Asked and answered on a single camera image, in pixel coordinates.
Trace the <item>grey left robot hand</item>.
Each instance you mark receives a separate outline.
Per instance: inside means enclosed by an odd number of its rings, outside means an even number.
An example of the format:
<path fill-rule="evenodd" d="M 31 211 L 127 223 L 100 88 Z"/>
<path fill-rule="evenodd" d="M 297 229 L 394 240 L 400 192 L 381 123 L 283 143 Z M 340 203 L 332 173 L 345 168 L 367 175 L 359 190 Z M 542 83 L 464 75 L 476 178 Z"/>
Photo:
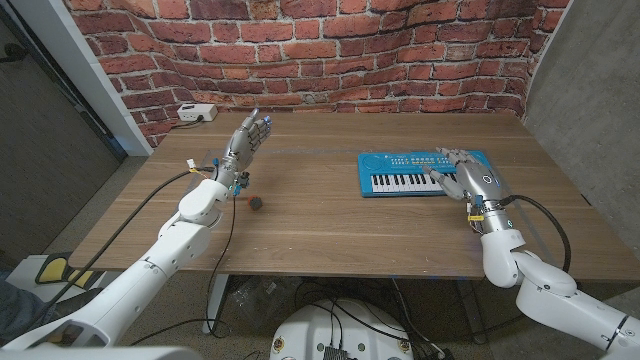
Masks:
<path fill-rule="evenodd" d="M 218 166 L 217 182 L 230 186 L 249 167 L 254 153 L 270 136 L 272 121 L 269 116 L 259 119 L 259 112 L 255 108 L 231 136 Z"/>

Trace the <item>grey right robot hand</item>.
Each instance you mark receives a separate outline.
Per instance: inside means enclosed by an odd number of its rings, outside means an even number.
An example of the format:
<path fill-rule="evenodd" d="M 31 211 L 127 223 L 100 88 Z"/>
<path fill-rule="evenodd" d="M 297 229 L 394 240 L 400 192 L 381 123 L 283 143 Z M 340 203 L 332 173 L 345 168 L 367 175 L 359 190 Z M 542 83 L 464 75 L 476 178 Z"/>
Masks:
<path fill-rule="evenodd" d="M 445 155 L 456 168 L 456 180 L 453 180 L 429 166 L 423 171 L 436 181 L 444 193 L 455 200 L 474 202 L 477 196 L 484 200 L 499 200 L 502 190 L 493 172 L 470 152 L 462 149 L 437 147 L 436 150 Z"/>

